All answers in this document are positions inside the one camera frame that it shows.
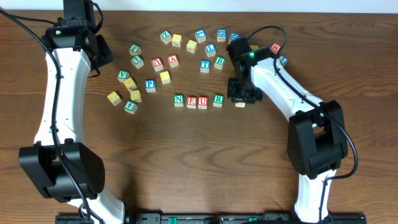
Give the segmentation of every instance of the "alphabet block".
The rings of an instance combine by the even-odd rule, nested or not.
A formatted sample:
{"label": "alphabet block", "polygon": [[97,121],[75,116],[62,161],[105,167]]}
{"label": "alphabet block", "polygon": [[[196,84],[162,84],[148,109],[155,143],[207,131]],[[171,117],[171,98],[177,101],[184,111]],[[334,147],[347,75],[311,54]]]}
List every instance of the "alphabet block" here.
{"label": "alphabet block", "polygon": [[198,30],[195,32],[195,38],[197,39],[198,43],[202,43],[206,41],[206,33],[204,30]]}
{"label": "alphabet block", "polygon": [[226,29],[217,30],[217,41],[225,42],[225,40],[226,40]]}
{"label": "alphabet block", "polygon": [[250,45],[250,48],[252,50],[257,50],[259,48],[259,46],[258,45]]}
{"label": "alphabet block", "polygon": [[272,50],[273,53],[276,54],[276,53],[278,53],[280,46],[278,44],[274,43],[274,44],[272,44],[270,49]]}
{"label": "alphabet block", "polygon": [[279,57],[279,61],[280,61],[280,63],[282,64],[282,66],[285,66],[288,60],[289,60],[289,59],[288,59],[287,57],[283,56],[283,55],[281,55],[281,56]]}
{"label": "alphabet block", "polygon": [[133,90],[135,90],[135,89],[137,88],[136,83],[134,82],[134,80],[133,80],[131,77],[129,77],[128,79],[126,79],[126,80],[123,82],[123,84],[124,84],[124,86],[126,86],[126,88],[127,88],[129,91],[133,91]]}
{"label": "alphabet block", "polygon": [[170,41],[172,41],[172,34],[169,31],[165,30],[163,31],[163,33],[160,34],[160,39],[164,44],[168,44],[170,43]]}
{"label": "alphabet block", "polygon": [[239,39],[241,36],[237,33],[231,33],[231,35],[229,36],[229,44],[231,43],[232,40],[236,40]]}
{"label": "alphabet block", "polygon": [[119,82],[124,82],[126,79],[130,77],[130,73],[126,70],[120,70],[118,75]]}
{"label": "alphabet block", "polygon": [[131,101],[133,101],[133,102],[137,102],[137,103],[141,102],[141,101],[142,101],[142,99],[141,99],[141,92],[140,92],[139,90],[133,90],[133,91],[131,91],[131,92],[130,92],[130,99],[131,99]]}
{"label": "alphabet block", "polygon": [[189,96],[187,98],[187,108],[196,109],[197,108],[197,98]]}
{"label": "alphabet block", "polygon": [[131,63],[133,66],[135,66],[137,69],[141,68],[144,65],[144,61],[140,56],[135,56],[131,59]]}
{"label": "alphabet block", "polygon": [[145,89],[148,93],[156,91],[155,80],[146,80],[145,81]]}
{"label": "alphabet block", "polygon": [[184,106],[184,96],[183,95],[174,95],[174,106],[175,107]]}
{"label": "alphabet block", "polygon": [[225,64],[225,58],[217,56],[216,61],[214,62],[214,67],[222,70]]}
{"label": "alphabet block", "polygon": [[207,109],[207,104],[209,103],[209,100],[205,96],[201,96],[198,99],[198,109]]}
{"label": "alphabet block", "polygon": [[214,44],[206,45],[206,55],[207,57],[216,55],[216,46]]}
{"label": "alphabet block", "polygon": [[200,63],[200,72],[209,73],[210,70],[210,61],[202,60]]}
{"label": "alphabet block", "polygon": [[195,53],[195,51],[197,51],[198,48],[198,43],[196,43],[193,40],[189,40],[187,43],[187,52],[191,52],[191,53]]}
{"label": "alphabet block", "polygon": [[115,91],[113,91],[107,97],[108,97],[108,100],[113,104],[113,106],[116,106],[120,102],[122,102],[122,99],[120,99],[120,96]]}
{"label": "alphabet block", "polygon": [[170,67],[174,68],[178,66],[178,58],[177,55],[171,55],[167,57],[167,60],[169,61]]}
{"label": "alphabet block", "polygon": [[173,34],[172,45],[174,47],[181,47],[181,43],[182,43],[182,36],[178,34]]}
{"label": "alphabet block", "polygon": [[235,103],[235,107],[240,107],[240,108],[244,108],[246,106],[246,103]]}
{"label": "alphabet block", "polygon": [[134,114],[137,111],[137,104],[131,101],[127,101],[126,105],[124,105],[124,110],[128,113]]}
{"label": "alphabet block", "polygon": [[224,96],[223,95],[215,95],[213,100],[213,106],[222,107],[224,103]]}
{"label": "alphabet block", "polygon": [[169,71],[161,72],[160,73],[160,79],[162,79],[162,84],[168,84],[170,83],[170,74]]}
{"label": "alphabet block", "polygon": [[131,45],[129,52],[132,56],[140,55],[142,53],[141,47],[137,44]]}
{"label": "alphabet block", "polygon": [[163,70],[163,62],[162,62],[162,59],[160,59],[160,58],[155,58],[155,59],[153,59],[153,60],[150,61],[150,62],[152,62],[152,66],[154,67],[155,72],[158,72],[158,71],[160,71],[160,70]]}

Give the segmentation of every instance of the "wooden table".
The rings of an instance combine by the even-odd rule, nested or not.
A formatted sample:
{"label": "wooden table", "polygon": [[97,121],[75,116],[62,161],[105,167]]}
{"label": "wooden table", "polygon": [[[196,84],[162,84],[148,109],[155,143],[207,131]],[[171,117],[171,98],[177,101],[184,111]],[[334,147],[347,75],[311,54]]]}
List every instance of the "wooden table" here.
{"label": "wooden table", "polygon": [[[60,11],[15,11],[22,16],[55,20]],[[364,212],[369,223],[393,223],[398,210],[398,19],[395,15],[105,12],[101,34],[115,56],[86,86],[84,129],[87,146],[106,167],[106,185],[130,209],[165,213],[262,213],[291,210],[297,196],[297,173],[286,152],[288,123],[273,103],[235,108],[174,108],[173,95],[226,96],[233,77],[227,60],[223,70],[200,73],[205,44],[227,57],[227,42],[216,30],[248,35],[257,28],[280,24],[289,33],[283,52],[286,69],[306,89],[325,101],[336,100],[346,128],[356,143],[359,169],[331,187],[331,212]],[[46,24],[25,22],[38,35]],[[18,165],[20,147],[31,146],[44,107],[47,67],[41,47],[24,30],[0,16],[0,214],[1,223],[53,223],[59,213],[76,209],[40,196]],[[160,41],[163,30],[183,35],[183,47]],[[185,49],[195,31],[205,29],[206,43],[195,54]],[[282,42],[269,30],[251,44]],[[132,43],[142,46],[145,65],[130,62]],[[170,68],[167,56],[180,65]],[[161,57],[171,84],[162,85],[150,60]],[[135,115],[113,106],[106,95],[128,91],[116,75],[129,70],[142,91]],[[144,80],[154,78],[156,94],[147,94]],[[353,165],[349,152],[339,169]]]}

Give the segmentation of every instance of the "green block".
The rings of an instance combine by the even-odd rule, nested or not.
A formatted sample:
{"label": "green block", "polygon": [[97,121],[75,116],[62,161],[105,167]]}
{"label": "green block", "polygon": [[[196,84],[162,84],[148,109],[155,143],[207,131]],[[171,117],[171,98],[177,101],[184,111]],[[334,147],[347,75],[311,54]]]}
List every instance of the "green block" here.
{"label": "green block", "polygon": [[184,106],[183,95],[174,95],[174,106]]}
{"label": "green block", "polygon": [[169,224],[177,224],[177,218],[170,217],[169,218]]}
{"label": "green block", "polygon": [[119,80],[120,82],[125,81],[125,80],[126,80],[127,78],[129,78],[129,77],[130,77],[130,74],[129,74],[128,71],[126,71],[126,70],[120,70],[120,71],[119,71],[118,80]]}
{"label": "green block", "polygon": [[129,100],[126,105],[124,105],[124,110],[128,113],[134,114],[137,111],[137,104]]}
{"label": "green block", "polygon": [[171,37],[171,33],[169,31],[165,30],[165,31],[163,31],[163,33],[160,34],[160,36],[163,39],[167,39],[167,38]]}
{"label": "green block", "polygon": [[136,107],[136,103],[132,101],[127,101],[126,105],[124,106],[124,109],[132,111],[134,107]]}
{"label": "green block", "polygon": [[142,61],[142,58],[140,58],[140,56],[135,56],[135,57],[133,57],[132,59],[131,59],[131,61],[134,63],[134,64],[138,64],[138,63],[140,63],[141,61]]}
{"label": "green block", "polygon": [[218,64],[218,65],[224,65],[225,64],[225,58],[217,56],[215,63]]}
{"label": "green block", "polygon": [[223,95],[214,95],[214,101],[213,103],[217,103],[222,105],[224,103],[224,96]]}
{"label": "green block", "polygon": [[138,45],[136,45],[136,44],[133,44],[133,45],[131,45],[131,47],[130,47],[130,51],[132,51],[132,52],[134,52],[134,53],[137,53],[139,49],[140,49],[140,46],[138,46]]}

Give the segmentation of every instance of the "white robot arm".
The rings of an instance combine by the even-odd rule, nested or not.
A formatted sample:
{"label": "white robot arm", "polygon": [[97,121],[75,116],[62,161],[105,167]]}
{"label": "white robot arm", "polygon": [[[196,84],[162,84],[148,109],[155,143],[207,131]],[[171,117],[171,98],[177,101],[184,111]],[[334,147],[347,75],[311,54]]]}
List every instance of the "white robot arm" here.
{"label": "white robot arm", "polygon": [[[59,144],[64,139],[85,144],[83,132],[83,104],[85,87],[91,62],[84,51],[74,51],[72,48],[55,49],[54,57],[61,69],[62,79],[57,105],[57,129]],[[47,91],[45,96],[44,112],[39,132],[34,142],[41,142],[42,146],[52,146],[53,139],[50,130],[51,112],[55,90],[55,67],[50,57],[46,56],[48,68]],[[90,209],[100,215],[104,223],[124,223],[125,206],[122,201],[113,196],[107,187],[104,187],[96,199],[87,199]],[[83,201],[80,198],[68,201],[70,205],[79,207]]]}
{"label": "white robot arm", "polygon": [[[251,68],[251,80],[253,84],[260,88],[280,109],[287,121],[298,111],[307,112],[314,109],[295,94],[275,73],[274,59],[269,57],[261,60],[256,66]],[[297,83],[284,69],[279,59],[277,60],[279,72],[284,78],[293,85],[307,99],[319,105],[322,100],[304,89]],[[317,223],[319,221],[319,206],[322,196],[323,180],[325,177],[334,176],[336,170],[328,170],[316,179],[311,180],[306,175],[299,174],[298,177],[298,197],[294,205],[294,210],[302,222]],[[322,219],[328,216],[327,198],[330,184],[326,187],[325,199],[322,207]]]}

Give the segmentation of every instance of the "letter block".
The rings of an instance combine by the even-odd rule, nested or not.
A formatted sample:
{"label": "letter block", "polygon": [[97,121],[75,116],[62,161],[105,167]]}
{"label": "letter block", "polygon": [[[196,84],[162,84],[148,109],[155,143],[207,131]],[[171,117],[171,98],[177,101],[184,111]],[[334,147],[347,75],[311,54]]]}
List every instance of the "letter block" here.
{"label": "letter block", "polygon": [[198,99],[198,109],[207,109],[209,99],[205,96],[200,96]]}
{"label": "letter block", "polygon": [[163,70],[163,62],[162,59],[160,58],[155,58],[152,61],[150,61],[152,63],[152,66],[155,69],[155,72],[158,72],[160,70]]}
{"label": "letter block", "polygon": [[189,96],[187,98],[187,108],[196,109],[197,108],[197,98]]}
{"label": "letter block", "polygon": [[178,57],[177,57],[177,55],[168,56],[167,60],[169,61],[170,67],[174,68],[174,67],[178,66]]}

